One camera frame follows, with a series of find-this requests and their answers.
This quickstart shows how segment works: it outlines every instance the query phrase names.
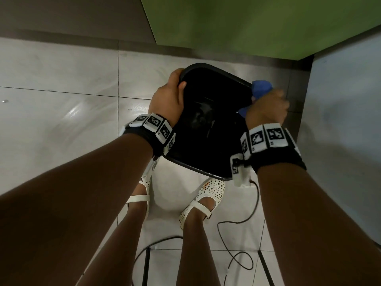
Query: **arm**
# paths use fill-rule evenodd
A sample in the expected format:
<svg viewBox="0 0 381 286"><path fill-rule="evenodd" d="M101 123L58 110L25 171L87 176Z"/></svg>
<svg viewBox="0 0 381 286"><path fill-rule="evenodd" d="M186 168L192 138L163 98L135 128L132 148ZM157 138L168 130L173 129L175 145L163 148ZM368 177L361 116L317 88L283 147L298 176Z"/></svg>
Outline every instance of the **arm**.
<svg viewBox="0 0 381 286"><path fill-rule="evenodd" d="M149 107L171 126L183 110L180 72ZM145 139L125 134L0 196L0 284L75 285L151 157Z"/></svg>
<svg viewBox="0 0 381 286"><path fill-rule="evenodd" d="M282 124L287 108L282 92L273 91L252 106L246 123ZM381 284L381 253L304 169L265 166L258 181L285 285Z"/></svg>

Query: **white shoe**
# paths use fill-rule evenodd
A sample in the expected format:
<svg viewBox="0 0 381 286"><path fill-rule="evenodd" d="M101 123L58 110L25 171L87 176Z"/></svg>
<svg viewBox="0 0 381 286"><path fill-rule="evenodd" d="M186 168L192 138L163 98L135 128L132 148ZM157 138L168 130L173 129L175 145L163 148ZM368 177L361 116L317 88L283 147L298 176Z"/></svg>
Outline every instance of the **white shoe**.
<svg viewBox="0 0 381 286"><path fill-rule="evenodd" d="M146 181L144 178L141 178L139 183L145 186L147 194L145 194L145 195L131 196L128 199L128 201L127 201L127 208L128 208L128 203L147 202L147 211L145 213L145 218L144 218L144 220L146 220L147 217L148 217L148 213L149 213L149 186L151 185L151 179Z"/></svg>
<svg viewBox="0 0 381 286"><path fill-rule="evenodd" d="M197 197L192 202L190 202L189 206L187 206L186 209L181 213L179 218L180 228L183 229L185 219L187 218L189 212L193 209L193 207L202 211L206 215L206 218L209 219L210 216L212 215L212 212L220 204L222 197L224 196L224 192L225 192L224 181L220 181L215 178L211 178L210 180L208 180L198 192ZM209 211L209 209L206 206L198 202L203 197L211 197L216 202L214 208L211 211Z"/></svg>

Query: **green wall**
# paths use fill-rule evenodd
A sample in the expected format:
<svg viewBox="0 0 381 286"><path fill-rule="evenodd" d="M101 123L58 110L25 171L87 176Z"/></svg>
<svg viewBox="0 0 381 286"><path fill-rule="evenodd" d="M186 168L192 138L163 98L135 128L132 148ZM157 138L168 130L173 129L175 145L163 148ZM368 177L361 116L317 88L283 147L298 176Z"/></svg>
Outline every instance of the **green wall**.
<svg viewBox="0 0 381 286"><path fill-rule="evenodd" d="M302 59L381 24L381 0L142 0L157 44Z"/></svg>

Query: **black tray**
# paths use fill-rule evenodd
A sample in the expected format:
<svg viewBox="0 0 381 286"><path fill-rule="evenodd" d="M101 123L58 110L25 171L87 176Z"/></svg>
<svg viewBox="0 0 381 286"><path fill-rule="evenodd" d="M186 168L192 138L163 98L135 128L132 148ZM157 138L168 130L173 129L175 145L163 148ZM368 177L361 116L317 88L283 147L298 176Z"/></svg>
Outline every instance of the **black tray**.
<svg viewBox="0 0 381 286"><path fill-rule="evenodd" d="M251 104L251 83L206 63L183 70L184 111L166 159L219 180L231 180L230 156L247 130L237 111Z"/></svg>

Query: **blue cloth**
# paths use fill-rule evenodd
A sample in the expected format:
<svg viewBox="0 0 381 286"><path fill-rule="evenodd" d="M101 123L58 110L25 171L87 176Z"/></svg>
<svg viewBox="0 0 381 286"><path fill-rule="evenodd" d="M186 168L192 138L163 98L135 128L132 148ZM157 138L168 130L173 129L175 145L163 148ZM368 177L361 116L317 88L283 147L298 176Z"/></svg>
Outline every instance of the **blue cloth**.
<svg viewBox="0 0 381 286"><path fill-rule="evenodd" d="M251 84L251 93L255 99L259 99L264 96L266 93L269 93L272 90L272 85L269 81L266 80L255 80ZM250 106L241 108L238 110L238 113L245 118L246 112Z"/></svg>

